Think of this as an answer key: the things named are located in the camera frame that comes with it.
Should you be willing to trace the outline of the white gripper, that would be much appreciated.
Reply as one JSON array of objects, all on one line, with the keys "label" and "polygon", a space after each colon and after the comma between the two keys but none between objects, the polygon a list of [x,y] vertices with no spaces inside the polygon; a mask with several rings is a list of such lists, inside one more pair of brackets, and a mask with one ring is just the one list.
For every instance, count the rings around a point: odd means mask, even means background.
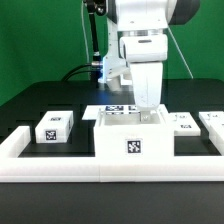
[{"label": "white gripper", "polygon": [[120,38],[120,55],[130,68],[135,104],[141,121],[151,118],[149,110],[161,100],[163,62],[167,59],[168,38],[165,34]]}]

